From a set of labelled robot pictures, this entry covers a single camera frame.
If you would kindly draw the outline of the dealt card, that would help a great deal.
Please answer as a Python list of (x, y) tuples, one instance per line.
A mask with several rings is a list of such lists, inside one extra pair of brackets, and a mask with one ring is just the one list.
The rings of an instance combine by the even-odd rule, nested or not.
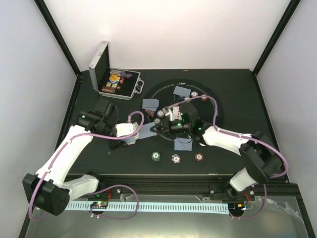
[(175, 95), (180, 96), (180, 97), (189, 97), (190, 94), (191, 94), (191, 90), (188, 89), (188, 88), (176, 86), (176, 87), (174, 88), (173, 93), (174, 93)]
[(151, 108), (153, 107), (152, 99), (143, 99), (142, 100), (142, 108)]
[(190, 138), (179, 138), (174, 140), (175, 151), (192, 151), (193, 141)]

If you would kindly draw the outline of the blue white chip top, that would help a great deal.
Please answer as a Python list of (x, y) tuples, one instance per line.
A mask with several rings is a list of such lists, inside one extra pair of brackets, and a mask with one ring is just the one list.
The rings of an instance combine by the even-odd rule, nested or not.
[(197, 97), (199, 94), (198, 94), (198, 92), (196, 92), (196, 91), (192, 91), (191, 92), (191, 97), (192, 98), (194, 98), (194, 97)]

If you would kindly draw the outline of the brown poker chip stack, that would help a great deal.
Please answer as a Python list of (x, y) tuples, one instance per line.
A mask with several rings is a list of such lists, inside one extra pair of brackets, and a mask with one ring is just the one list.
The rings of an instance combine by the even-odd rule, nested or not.
[(201, 153), (197, 153), (196, 155), (195, 155), (195, 160), (196, 161), (202, 161), (203, 160), (203, 155), (201, 154)]

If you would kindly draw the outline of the blue white chip stack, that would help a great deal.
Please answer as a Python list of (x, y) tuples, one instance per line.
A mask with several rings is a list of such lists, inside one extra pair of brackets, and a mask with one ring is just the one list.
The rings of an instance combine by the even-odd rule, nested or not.
[(173, 163), (178, 164), (178, 163), (180, 163), (181, 158), (179, 157), (179, 155), (174, 154), (174, 155), (171, 156), (171, 160), (172, 160)]

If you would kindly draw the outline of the red triangular all-in marker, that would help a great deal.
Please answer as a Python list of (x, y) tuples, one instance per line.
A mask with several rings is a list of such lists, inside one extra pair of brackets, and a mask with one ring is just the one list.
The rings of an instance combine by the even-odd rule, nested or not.
[(155, 114), (155, 111), (151, 111), (151, 110), (145, 110), (145, 112), (149, 114), (151, 117), (153, 117)]

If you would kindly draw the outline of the green poker chip stack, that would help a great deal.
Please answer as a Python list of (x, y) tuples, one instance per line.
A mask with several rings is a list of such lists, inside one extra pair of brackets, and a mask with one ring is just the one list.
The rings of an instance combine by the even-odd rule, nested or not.
[(159, 152), (153, 152), (151, 155), (151, 158), (153, 161), (157, 162), (160, 160), (160, 153)]

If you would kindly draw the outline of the blue backed card deck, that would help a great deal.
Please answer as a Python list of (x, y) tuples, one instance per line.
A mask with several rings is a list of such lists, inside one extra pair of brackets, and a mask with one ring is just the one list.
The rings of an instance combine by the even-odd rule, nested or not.
[(124, 140), (128, 145), (132, 145), (136, 143), (136, 138), (134, 136), (128, 137)]

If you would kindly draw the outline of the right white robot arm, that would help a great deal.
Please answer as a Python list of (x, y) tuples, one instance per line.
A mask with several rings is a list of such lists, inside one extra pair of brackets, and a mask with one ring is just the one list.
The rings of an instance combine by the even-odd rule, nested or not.
[(162, 135), (187, 134), (204, 146), (216, 146), (242, 158), (243, 169), (236, 172), (222, 189), (229, 200), (236, 200), (243, 191), (255, 184), (266, 184), (279, 175), (282, 166), (287, 169), (284, 156), (268, 141), (264, 133), (241, 134), (196, 120), (170, 121), (163, 119), (150, 131)]

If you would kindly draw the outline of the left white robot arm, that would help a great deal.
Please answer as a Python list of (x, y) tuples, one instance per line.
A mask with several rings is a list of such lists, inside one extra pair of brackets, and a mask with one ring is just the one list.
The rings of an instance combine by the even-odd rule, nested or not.
[(138, 133), (143, 126), (134, 126), (131, 122), (132, 112), (126, 123), (111, 121), (111, 114), (106, 110), (80, 112), (75, 123), (55, 150), (49, 160), (35, 174), (26, 174), (22, 180), (23, 188), (29, 202), (28, 216), (33, 217), (33, 208), (37, 207), (52, 215), (61, 214), (68, 203), (86, 194), (95, 198), (103, 197), (106, 185), (93, 175), (65, 182), (65, 178), (83, 149), (95, 138), (122, 142)]

